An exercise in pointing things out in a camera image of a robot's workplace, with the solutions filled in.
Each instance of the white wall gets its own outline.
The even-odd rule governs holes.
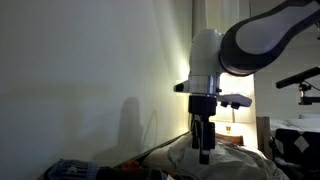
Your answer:
[[[283,0],[251,0],[252,16],[270,10]],[[271,65],[255,74],[256,107],[258,116],[270,116],[277,119],[294,119],[302,113],[320,113],[320,104],[310,106],[298,105],[300,92],[298,85],[277,89],[275,83],[320,65],[320,41],[315,26],[298,34],[286,47],[279,58]],[[320,77],[307,80],[320,87]],[[309,96],[320,96],[315,89]]]
[[[187,131],[191,0],[0,2],[0,176],[116,165]]]

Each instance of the black cable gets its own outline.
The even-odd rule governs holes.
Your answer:
[[[311,87],[313,87],[314,89],[316,89],[316,90],[320,91],[320,89],[319,89],[319,88],[317,88],[317,87],[313,86],[312,84],[308,83],[307,81],[303,81],[303,82],[305,82],[305,83],[309,84],[309,85],[310,85]]]

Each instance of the white bedsheet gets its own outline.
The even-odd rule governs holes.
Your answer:
[[[144,165],[188,175],[196,180],[288,180],[272,161],[259,153],[222,144],[210,151],[209,165],[202,165],[199,150],[191,148],[191,135],[154,151]]]
[[[320,119],[310,118],[310,119],[270,119],[270,131],[271,136],[275,137],[275,132],[277,129],[292,129],[300,132],[320,132]]]

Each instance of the lamp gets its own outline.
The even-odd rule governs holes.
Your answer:
[[[254,98],[253,76],[236,77],[228,73],[222,73],[220,77],[221,95],[241,94],[243,96]],[[239,128],[241,124],[253,123],[254,104],[250,108],[240,107],[239,109],[230,106],[217,106],[216,115],[210,118],[216,124],[216,132],[220,134],[242,135],[243,129]]]

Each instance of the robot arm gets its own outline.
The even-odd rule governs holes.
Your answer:
[[[217,101],[232,108],[250,106],[251,100],[241,95],[219,93],[223,72],[247,76],[276,60],[289,41],[320,20],[320,0],[287,0],[274,9],[241,21],[225,35],[217,30],[203,30],[192,42],[188,80],[176,85],[175,92],[190,93],[192,114],[192,147],[200,149],[200,163],[207,164],[214,148],[214,124]]]
[[[320,20],[320,0],[287,0],[274,9],[239,22],[225,34],[220,63],[246,76],[276,60],[290,40]]]

